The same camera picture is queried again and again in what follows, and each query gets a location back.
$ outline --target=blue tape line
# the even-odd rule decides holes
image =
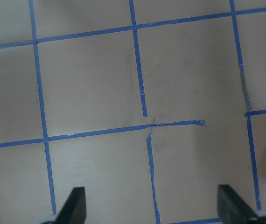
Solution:
[[[265,8],[254,8],[254,9],[236,11],[236,15],[263,13],[263,12],[266,12],[266,7]]]
[[[89,32],[83,32],[83,33],[77,33],[77,34],[45,37],[45,38],[38,39],[37,42],[42,43],[42,42],[50,42],[50,41],[59,41],[59,40],[73,39],[73,38],[79,38],[79,37],[85,37],[85,36],[95,36],[95,35],[102,35],[102,34],[117,33],[117,32],[132,30],[132,29],[133,29],[132,26],[103,29],[103,30],[89,31]]]
[[[163,25],[168,25],[168,24],[177,24],[177,23],[193,22],[193,21],[200,21],[200,20],[207,20],[207,19],[215,19],[215,18],[228,17],[228,16],[231,16],[231,12],[218,13],[218,14],[210,14],[210,15],[202,15],[202,16],[194,16],[194,17],[182,18],[182,19],[176,19],[176,20],[167,20],[167,21],[159,21],[159,22],[151,22],[151,23],[138,24],[138,25],[136,25],[136,28],[137,29],[142,29],[142,28],[163,26]]]
[[[146,124],[146,125],[106,129],[106,130],[93,131],[93,132],[76,133],[73,135],[58,135],[58,136],[48,137],[48,140],[49,141],[56,141],[56,140],[64,140],[64,139],[89,137],[89,136],[102,135],[102,134],[138,131],[138,130],[143,130],[143,129],[146,129],[146,128],[152,127],[152,126],[181,126],[181,125],[204,125],[204,120],[188,120],[188,121],[179,121],[179,122],[168,123],[168,124],[164,124],[164,123],[162,123],[162,124]]]
[[[234,29],[234,35],[235,35],[238,63],[239,63],[239,67],[242,73],[242,77],[243,77],[244,89],[245,89],[249,111],[252,111],[250,96],[249,96],[249,92],[248,92],[248,89],[246,86],[246,80],[245,80],[244,63],[243,63],[243,58],[242,58],[242,53],[241,53],[241,44],[240,44],[240,37],[239,37],[239,31],[238,31],[238,23],[237,23],[237,17],[236,17],[236,12],[235,12],[234,0],[230,0],[230,5],[231,5],[231,13],[232,13],[231,18],[232,18],[232,25]]]
[[[221,222],[219,218],[210,218],[210,219],[186,221],[186,222],[172,223],[172,224],[207,224],[207,223],[219,223],[219,222]]]
[[[38,50],[38,45],[36,42],[35,13],[34,13],[33,1],[28,0],[28,4],[29,4],[29,11],[30,11],[30,19],[31,19],[32,37],[34,40],[35,71],[36,71],[36,79],[37,79],[39,102],[40,102],[40,112],[41,112],[41,119],[42,119],[42,129],[43,129],[43,137],[44,137],[44,145],[45,145],[45,155],[46,155],[46,164],[47,164],[47,172],[48,172],[51,207],[52,207],[53,214],[56,214],[56,203],[55,203],[55,195],[54,195],[51,159],[50,159],[50,152],[49,152],[48,132],[47,132],[47,126],[46,126],[45,106],[44,106],[44,100],[43,100],[39,50]]]
[[[156,218],[156,223],[157,224],[161,224],[161,221],[160,221],[160,213],[159,213],[158,204],[157,204],[157,201],[156,201],[156,189],[155,189],[155,182],[154,182],[154,159],[153,159],[151,136],[149,136],[147,138],[147,154],[148,154],[148,161],[149,161],[149,165],[150,165],[150,173],[151,173],[151,183],[152,183],[152,191],[153,191],[155,218]]]
[[[249,117],[249,116],[261,115],[261,114],[266,114],[266,110],[251,111],[251,112],[246,113],[245,116]]]
[[[249,139],[249,147],[250,147],[251,164],[252,164],[256,208],[257,210],[261,210],[261,203],[260,203],[260,197],[259,197],[258,169],[257,169],[256,159],[255,159],[254,142],[253,142],[253,134],[252,134],[252,126],[251,126],[250,117],[247,118],[247,131],[248,131],[248,139]]]
[[[147,117],[147,105],[146,105],[146,97],[145,97],[143,78],[142,78],[142,68],[141,68],[138,34],[137,34],[137,29],[136,29],[136,18],[135,18],[133,0],[129,0],[129,7],[130,7],[130,14],[131,14],[131,22],[133,26],[133,40],[134,40],[134,47],[135,47],[135,58],[136,58],[136,67],[137,67],[137,74],[138,74],[138,83],[139,83],[139,90],[140,90],[142,113],[144,117]]]
[[[21,41],[21,42],[15,42],[15,43],[0,44],[0,49],[12,48],[12,47],[17,47],[17,46],[27,45],[27,44],[32,44],[32,43],[34,43],[33,40]]]
[[[20,146],[20,145],[28,145],[28,144],[35,144],[44,142],[44,139],[29,139],[29,140],[22,140],[22,141],[11,141],[0,143],[0,148],[9,147],[9,146]]]

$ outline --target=beige floor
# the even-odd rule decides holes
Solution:
[[[137,26],[132,2],[0,1],[1,224],[59,212],[75,186],[86,187],[87,224],[155,224],[151,181],[162,224],[217,221],[220,183],[254,209],[258,189],[266,211],[266,114],[251,116],[254,157],[233,1],[134,0]],[[234,3],[252,110],[265,110],[266,1]],[[153,128],[151,180],[142,125],[153,118],[205,125]]]

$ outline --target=blue tape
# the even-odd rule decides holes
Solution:
[[[261,115],[261,114],[266,114],[266,110],[251,111],[251,112],[246,113],[245,116],[249,117],[249,116]]]
[[[156,201],[156,189],[155,189],[155,182],[154,182],[154,159],[153,159],[152,142],[151,142],[151,136],[150,135],[147,138],[147,154],[148,154],[148,161],[149,161],[149,165],[150,165],[150,174],[151,174],[151,183],[152,183],[152,191],[153,191],[155,218],[156,218],[156,223],[161,224],[160,213],[159,213],[158,204]]]
[[[179,121],[179,122],[168,123],[168,124],[164,124],[164,123],[162,123],[162,124],[146,124],[146,125],[106,129],[106,130],[93,131],[93,132],[76,133],[73,135],[58,135],[58,136],[48,137],[48,140],[49,141],[56,141],[56,140],[64,140],[64,139],[89,137],[89,136],[102,135],[102,134],[138,131],[138,130],[143,130],[143,129],[146,129],[146,128],[152,127],[152,126],[181,126],[181,125],[204,125],[204,120],[188,120],[188,121]]]
[[[232,18],[232,25],[234,29],[234,35],[235,35],[235,43],[236,43],[236,49],[237,49],[237,56],[238,56],[238,63],[239,67],[242,73],[242,78],[243,78],[243,84],[244,84],[244,89],[245,89],[245,94],[247,98],[247,104],[249,111],[252,111],[252,106],[251,106],[251,101],[250,101],[250,96],[249,92],[246,86],[246,80],[245,80],[245,72],[244,72],[244,63],[243,63],[243,58],[242,58],[242,53],[241,53],[241,44],[240,44],[240,37],[239,37],[239,31],[238,31],[238,23],[237,23],[237,17],[236,17],[236,12],[235,12],[235,3],[234,0],[230,0],[230,5],[231,5],[231,18]]]
[[[266,12],[266,7],[265,8],[254,8],[254,9],[236,11],[236,15],[262,13],[262,12]]]
[[[207,223],[219,223],[219,222],[221,222],[219,218],[210,218],[210,219],[186,221],[186,222],[172,223],[172,224],[207,224]]]
[[[29,139],[29,140],[22,140],[22,141],[11,141],[0,143],[0,148],[9,147],[9,146],[20,146],[20,145],[28,145],[28,144],[35,144],[44,142],[44,139]]]
[[[163,25],[168,25],[168,24],[177,24],[177,23],[193,22],[193,21],[200,21],[200,20],[207,20],[207,19],[215,19],[215,18],[228,17],[228,16],[231,16],[231,12],[218,13],[218,14],[210,14],[210,15],[202,15],[202,16],[194,16],[194,17],[182,18],[182,19],[176,19],[176,20],[167,20],[167,21],[159,21],[159,22],[151,22],[151,23],[138,24],[138,25],[136,25],[136,28],[137,29],[142,29],[142,28],[163,26]]]
[[[257,169],[256,159],[255,159],[254,142],[253,142],[253,134],[252,134],[252,126],[251,126],[250,117],[247,117],[247,131],[248,131],[248,139],[249,139],[249,147],[250,147],[251,164],[252,164],[256,208],[257,210],[261,210],[261,203],[260,203],[260,197],[259,197],[258,169]]]
[[[45,155],[46,155],[46,165],[47,165],[47,171],[48,171],[51,207],[52,207],[53,214],[56,214],[56,203],[55,203],[55,195],[54,195],[51,159],[50,159],[50,152],[49,152],[48,132],[47,132],[47,126],[46,126],[45,106],[44,106],[44,100],[43,100],[39,51],[38,51],[38,45],[36,42],[34,5],[33,5],[32,0],[28,0],[28,3],[29,3],[29,11],[30,11],[30,19],[31,19],[32,37],[34,40],[35,71],[36,71],[36,79],[37,79],[39,102],[40,102],[40,112],[41,112],[41,119],[42,119],[42,129],[43,129],[43,137],[44,137],[44,145],[45,145]]]
[[[137,67],[137,74],[138,74],[138,83],[139,83],[142,113],[144,117],[147,117],[147,105],[146,105],[146,97],[145,97],[143,78],[142,78],[142,68],[141,68],[141,61],[140,61],[138,34],[137,34],[137,29],[136,29],[136,18],[135,18],[133,0],[129,0],[129,7],[130,7],[130,14],[131,14],[131,22],[133,26],[133,40],[134,40],[134,47],[135,47],[135,58],[136,58],[136,67]]]
[[[45,38],[38,39],[37,42],[42,43],[42,42],[50,42],[50,41],[59,41],[59,40],[73,39],[73,38],[79,38],[79,37],[85,37],[85,36],[95,36],[95,35],[102,35],[102,34],[117,33],[117,32],[132,30],[132,29],[133,29],[132,26],[103,29],[103,30],[89,31],[89,32],[78,33],[78,34],[45,37]]]
[[[27,45],[27,44],[32,44],[32,43],[34,43],[33,40],[21,41],[21,42],[15,42],[15,43],[0,44],[0,49],[12,48],[12,47],[17,47],[17,46]]]

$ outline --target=concrete floor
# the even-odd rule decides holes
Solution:
[[[266,1],[0,1],[1,224],[75,186],[87,224],[213,223],[220,183],[266,211]]]

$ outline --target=floor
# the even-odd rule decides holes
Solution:
[[[0,223],[266,211],[266,1],[0,0]]]

